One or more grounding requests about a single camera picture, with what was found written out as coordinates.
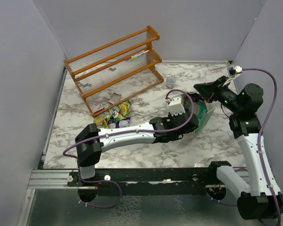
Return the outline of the yellow green Fox's candy bag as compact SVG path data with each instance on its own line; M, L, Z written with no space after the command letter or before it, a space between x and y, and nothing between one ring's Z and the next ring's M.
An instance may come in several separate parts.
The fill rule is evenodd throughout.
M112 114L104 114L104 115L98 115L94 117L93 123L96 124L97 128L108 128L108 123L112 117Z

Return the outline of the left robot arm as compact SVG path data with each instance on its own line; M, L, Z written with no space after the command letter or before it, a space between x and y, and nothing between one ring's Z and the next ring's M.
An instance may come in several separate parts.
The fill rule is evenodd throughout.
M76 147L80 170L78 180L85 186L94 182L95 165L103 152L127 145L176 141L198 127L197 116L189 111L178 116L155 117L141 125L125 128L99 129L95 123L89 124L75 138L76 144L92 138Z

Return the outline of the teal snack packet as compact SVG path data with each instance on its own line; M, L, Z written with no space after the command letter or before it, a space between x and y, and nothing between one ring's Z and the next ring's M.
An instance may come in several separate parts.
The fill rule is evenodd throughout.
M186 99L184 102L184 108L185 110L191 111L192 110L192 105L189 99ZM193 113L197 116L199 120L203 119L207 112L207 105L204 100L197 100L193 101Z

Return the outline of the purple snack packet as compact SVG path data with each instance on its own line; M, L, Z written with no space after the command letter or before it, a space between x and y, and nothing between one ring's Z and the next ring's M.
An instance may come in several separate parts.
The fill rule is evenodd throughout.
M110 119L109 122L108 122L108 128L109 129L117 129L117 128L129 127L130 119L131 118L128 117L128 118L121 119L117 122L114 119Z

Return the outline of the yellow green snack packet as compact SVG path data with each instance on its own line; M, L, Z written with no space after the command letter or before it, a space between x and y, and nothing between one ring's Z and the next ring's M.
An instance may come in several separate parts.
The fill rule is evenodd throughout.
M129 100L126 100L119 105L116 105L109 109L109 113L112 115L114 119L123 119L129 117L129 114L131 112L131 102Z

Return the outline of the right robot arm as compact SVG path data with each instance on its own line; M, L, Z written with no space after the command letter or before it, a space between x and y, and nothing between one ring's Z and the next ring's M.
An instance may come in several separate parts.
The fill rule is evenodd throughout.
M222 182L237 200L239 214L245 220L280 218L283 213L283 194L278 186L265 153L261 124L256 115L263 104L263 89L254 83L247 84L239 94L228 87L228 77L214 82L194 85L209 103L220 102L232 114L229 126L240 146L249 181L245 182L228 163L211 163L214 169L207 172L212 184Z

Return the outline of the white green paper bag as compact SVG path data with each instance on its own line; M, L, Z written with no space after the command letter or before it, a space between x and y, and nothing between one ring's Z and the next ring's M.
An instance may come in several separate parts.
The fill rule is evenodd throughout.
M193 101L197 101L197 100L204 100L205 101L205 99L203 99L200 96L200 94L198 94L196 92L189 92L188 94L190 95L190 97L192 98ZM207 123L208 123L208 121L209 121L210 117L212 116L214 109L215 109L215 107L210 103L206 102L206 105L207 105L208 110L207 110L205 116L203 117L203 119L201 119L201 120L198 119L199 120L199 127L191 133L184 134L182 139L177 140L175 142L171 142L170 145L168 143L163 144L162 149L164 151L174 150L182 142L193 140L196 137L196 135L199 134L204 129L204 127L207 125Z

